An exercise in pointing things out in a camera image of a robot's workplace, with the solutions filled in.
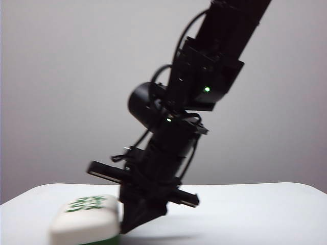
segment white backdrop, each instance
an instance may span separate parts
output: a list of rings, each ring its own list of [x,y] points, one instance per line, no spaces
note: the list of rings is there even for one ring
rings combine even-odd
[[[169,63],[209,0],[3,0],[2,202],[46,183],[108,183],[144,128],[130,92]],[[185,184],[292,181],[327,191],[327,3],[272,0]],[[190,35],[194,35],[199,24]]]

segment white surface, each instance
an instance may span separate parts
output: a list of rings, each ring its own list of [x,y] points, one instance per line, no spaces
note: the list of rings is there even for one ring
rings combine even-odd
[[[86,244],[115,237],[120,232],[117,198],[93,193],[73,199],[60,209],[49,232],[51,245]]]
[[[183,186],[200,205],[170,204],[167,216],[144,224],[121,244],[326,245],[327,194],[308,185],[270,183]],[[47,245],[58,208],[84,195],[118,195],[118,186],[50,184],[4,203],[1,244]]]

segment black cable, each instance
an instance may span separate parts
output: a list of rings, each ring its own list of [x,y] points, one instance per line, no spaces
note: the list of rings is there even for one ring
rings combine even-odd
[[[163,65],[161,66],[155,73],[154,75],[152,76],[151,78],[151,81],[150,81],[150,86],[149,86],[149,98],[150,98],[150,107],[154,107],[155,109],[157,109],[157,107],[155,106],[154,104],[154,95],[152,94],[152,87],[153,87],[153,84],[155,83],[155,81],[157,80],[157,78],[159,77],[159,75],[164,71],[166,70],[167,68],[171,67],[171,64],[167,64],[167,65]],[[158,110],[158,113],[159,115],[161,114],[161,111],[162,111],[162,106],[160,107],[160,109],[157,109]],[[147,137],[148,133],[151,131],[151,129],[153,128],[153,126],[155,126],[155,124],[157,123],[158,121],[154,121],[152,125],[149,125],[148,129],[143,133],[143,135],[137,140],[137,142],[132,146],[132,148],[136,148],[144,139],[145,137]],[[131,158],[130,156],[127,156],[126,154],[124,155],[115,155],[115,156],[111,156],[110,157],[111,160],[113,162],[119,162],[121,160],[124,160],[126,158]]]
[[[198,146],[198,139],[194,142],[192,154],[191,154],[191,156],[190,156],[190,158],[189,158],[189,160],[188,160],[185,168],[183,169],[183,172],[178,177],[180,180],[183,179],[184,175],[186,174],[186,171],[188,170],[188,168],[189,168],[189,166],[190,166],[190,164],[192,162],[192,159],[194,157],[194,154],[195,154],[195,151],[196,151],[197,146]]]
[[[150,80],[150,86],[149,86],[149,99],[150,99],[150,108],[155,108],[156,110],[157,107],[155,106],[155,103],[154,103],[154,98],[155,98],[155,95],[153,94],[153,86],[155,84],[155,81],[157,80],[157,78],[159,77],[159,75],[164,71],[166,70],[167,68],[170,68],[172,67],[171,64],[167,64],[167,65],[163,65],[161,66],[155,73],[154,75],[152,76],[151,80]]]
[[[174,53],[174,56],[173,56],[173,64],[174,64],[174,61],[176,59],[176,56],[177,56],[177,53],[178,53],[178,50],[179,50],[179,47],[181,46],[181,43],[183,42],[183,39],[184,39],[184,36],[186,35],[186,33],[188,32],[188,30],[190,29],[190,27],[194,24],[194,22],[200,18],[202,15],[204,15],[205,13],[207,13],[208,9],[206,10],[203,10],[201,13],[199,13],[197,16],[195,16],[190,22],[189,24],[186,26],[186,28],[184,29],[184,31],[182,32],[182,34],[180,35],[179,37],[179,40],[178,40],[178,43],[176,45],[176,49],[175,49],[175,53]]]

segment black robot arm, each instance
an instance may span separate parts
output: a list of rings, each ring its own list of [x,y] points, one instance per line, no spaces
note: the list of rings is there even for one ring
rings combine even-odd
[[[124,204],[121,233],[126,233],[167,212],[167,202],[196,207],[197,195],[179,189],[194,155],[197,142],[208,130],[197,113],[212,111],[230,89],[243,67],[238,58],[258,25],[270,0],[219,0],[196,16],[177,45],[172,64],[161,67],[150,82],[139,85],[131,94],[128,108],[146,128],[145,134],[127,151],[113,156],[125,161],[123,169],[92,162],[87,172],[121,185]],[[195,38],[188,28],[205,14]],[[156,78],[171,69],[167,86]],[[138,144],[152,132],[144,150]],[[176,176],[189,151],[190,158]]]

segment green printed logo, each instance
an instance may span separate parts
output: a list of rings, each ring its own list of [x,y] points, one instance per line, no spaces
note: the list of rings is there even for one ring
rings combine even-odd
[[[78,198],[74,202],[70,203],[69,209],[65,212],[75,212],[78,210],[90,210],[94,208],[104,208],[102,203],[104,200],[107,200],[104,197],[87,197],[87,198]]]

